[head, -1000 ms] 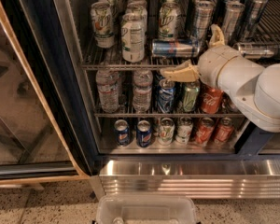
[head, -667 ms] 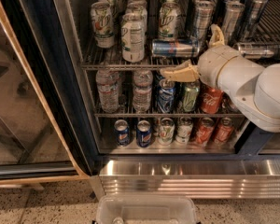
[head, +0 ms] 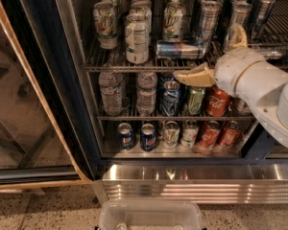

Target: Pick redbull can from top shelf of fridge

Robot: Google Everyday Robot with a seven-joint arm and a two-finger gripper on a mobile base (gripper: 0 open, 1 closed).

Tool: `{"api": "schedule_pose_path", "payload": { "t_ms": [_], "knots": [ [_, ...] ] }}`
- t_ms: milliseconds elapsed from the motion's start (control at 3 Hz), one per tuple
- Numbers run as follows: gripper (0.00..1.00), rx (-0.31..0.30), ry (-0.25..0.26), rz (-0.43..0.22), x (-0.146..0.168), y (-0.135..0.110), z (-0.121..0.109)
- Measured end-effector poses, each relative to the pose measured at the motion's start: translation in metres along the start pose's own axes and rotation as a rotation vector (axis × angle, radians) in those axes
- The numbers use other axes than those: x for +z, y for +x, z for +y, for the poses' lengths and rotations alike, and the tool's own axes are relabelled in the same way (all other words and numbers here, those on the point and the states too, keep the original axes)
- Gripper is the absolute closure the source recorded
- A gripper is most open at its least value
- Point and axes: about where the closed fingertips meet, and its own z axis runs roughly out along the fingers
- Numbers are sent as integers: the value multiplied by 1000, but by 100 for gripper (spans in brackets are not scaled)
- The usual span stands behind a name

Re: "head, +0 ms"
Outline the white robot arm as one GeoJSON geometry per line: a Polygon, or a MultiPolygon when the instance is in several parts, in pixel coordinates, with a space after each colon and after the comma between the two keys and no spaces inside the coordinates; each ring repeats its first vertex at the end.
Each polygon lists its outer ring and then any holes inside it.
{"type": "Polygon", "coordinates": [[[259,124],[288,148],[288,73],[248,46],[241,25],[230,27],[229,50],[217,59],[212,70],[203,63],[191,70],[176,70],[173,75],[182,84],[216,85],[241,99],[259,124]]]}

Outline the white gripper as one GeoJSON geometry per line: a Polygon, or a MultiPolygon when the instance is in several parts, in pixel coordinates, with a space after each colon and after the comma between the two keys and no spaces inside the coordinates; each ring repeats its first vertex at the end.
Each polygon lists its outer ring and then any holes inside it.
{"type": "Polygon", "coordinates": [[[228,33],[228,47],[233,50],[218,58],[214,70],[205,62],[190,70],[175,70],[173,76],[179,83],[193,87],[211,87],[216,83],[220,89],[235,97],[236,84],[243,72],[254,63],[265,60],[253,49],[246,48],[247,46],[244,28],[240,24],[234,24],[228,33]]]}

